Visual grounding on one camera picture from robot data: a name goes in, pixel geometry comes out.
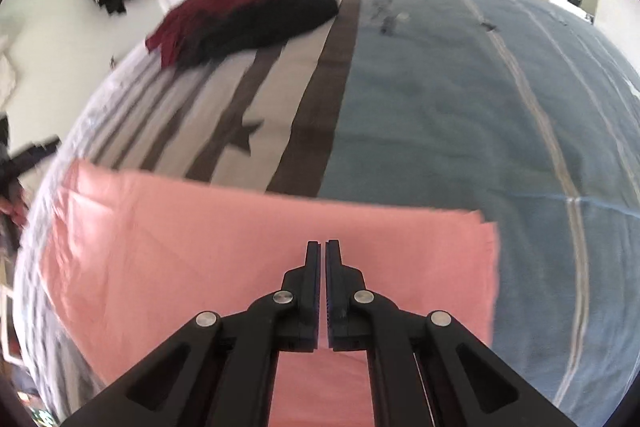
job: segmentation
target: striped bedding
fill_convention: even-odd
[[[138,48],[47,173],[19,257],[23,352],[68,416],[101,387],[37,270],[77,157],[205,183],[481,210],[500,231],[494,350],[579,426],[640,363],[640,78],[540,0],[341,0],[286,45],[177,74]]]

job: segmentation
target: black device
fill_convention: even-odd
[[[18,178],[36,167],[48,156],[55,154],[60,139],[52,137],[42,144],[28,144],[13,157],[9,157],[9,119],[0,117],[0,196],[14,202],[19,197]],[[0,214],[2,236],[10,256],[20,248],[20,231],[10,216]]]
[[[198,314],[63,427],[267,426],[278,352],[318,347],[320,258],[309,242],[279,291]],[[330,347],[367,352],[378,427],[575,427],[447,312],[412,314],[368,290],[338,241],[326,295]]]

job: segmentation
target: pink fabric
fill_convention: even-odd
[[[497,232],[478,212],[264,195],[78,160],[40,270],[69,334],[111,383],[198,312],[243,311],[276,291],[306,242],[328,239],[368,288],[415,313],[447,310],[490,342]],[[330,351],[323,317],[320,344],[281,354],[271,425],[373,425],[364,354]]]

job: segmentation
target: red garment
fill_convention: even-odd
[[[164,17],[158,29],[146,40],[146,48],[160,47],[162,67],[171,66],[178,58],[182,40],[196,29],[204,16],[222,16],[235,8],[256,0],[184,0]]]

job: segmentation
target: round metal bolt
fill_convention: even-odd
[[[431,314],[431,322],[440,327],[449,326],[451,324],[451,315],[447,312],[433,312]]]
[[[369,290],[360,290],[353,295],[353,298],[360,304],[369,304],[370,302],[373,302],[373,293]]]
[[[201,328],[209,328],[216,323],[218,318],[214,312],[202,312],[196,317],[196,324]]]
[[[293,293],[286,290],[280,290],[273,294],[273,300],[276,304],[289,304],[293,300]]]

